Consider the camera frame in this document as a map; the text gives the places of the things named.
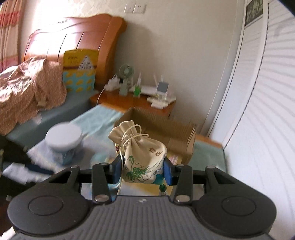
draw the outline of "wooden headboard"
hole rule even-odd
[[[109,14],[63,18],[30,35],[23,61],[32,56],[45,56],[62,63],[67,50],[98,49],[95,88],[101,90],[113,77],[117,40],[126,27],[123,18]]]

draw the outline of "nightstand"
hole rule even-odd
[[[96,106],[97,98],[99,94],[96,94],[90,98],[90,102],[92,106]],[[150,112],[169,116],[175,106],[175,102],[168,105],[168,107],[164,109],[156,109],[151,107],[151,103],[147,101],[149,96],[141,95],[139,98],[134,98],[133,93],[128,93],[127,96],[119,95],[119,90],[115,90],[113,92],[104,91],[100,98],[98,104],[102,104],[106,107],[115,109],[117,111],[125,112],[131,107],[141,107],[149,110]]]

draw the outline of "cardboard box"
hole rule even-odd
[[[133,107],[118,119],[114,127],[121,122],[133,120],[139,124],[142,133],[147,133],[150,138],[162,142],[168,151],[182,157],[182,164],[188,164],[193,155],[195,142],[195,126],[184,125],[165,116],[156,115],[148,110]]]
[[[68,92],[94,89],[98,50],[76,49],[63,55],[63,81]]]

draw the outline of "white triangle logo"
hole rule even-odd
[[[94,69],[90,58],[86,55],[83,61],[81,62],[78,70],[91,70]]]

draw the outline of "white wardrobe door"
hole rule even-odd
[[[225,155],[231,175],[274,201],[271,235],[295,235],[295,17],[278,0],[269,3],[260,72]]]
[[[241,108],[241,103],[245,98],[245,94],[251,82],[250,80],[258,57],[262,23],[263,21],[261,18],[245,28],[239,59],[230,87],[228,88],[225,100],[221,105],[221,110],[209,134],[212,140],[220,143],[223,142]]]

